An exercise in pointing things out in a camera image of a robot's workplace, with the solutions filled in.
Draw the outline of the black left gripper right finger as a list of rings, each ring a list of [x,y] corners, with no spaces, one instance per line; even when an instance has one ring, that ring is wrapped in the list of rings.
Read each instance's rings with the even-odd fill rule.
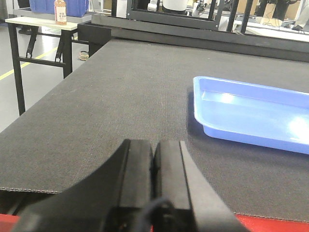
[[[156,232],[246,232],[193,161],[184,141],[160,141],[153,161],[154,196],[167,198]]]

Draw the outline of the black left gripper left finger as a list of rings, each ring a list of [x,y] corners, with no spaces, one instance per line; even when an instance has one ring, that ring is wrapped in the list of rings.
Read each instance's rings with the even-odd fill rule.
[[[125,139],[88,177],[28,206],[13,231],[113,231],[122,212],[139,211],[150,202],[152,158],[150,142]]]

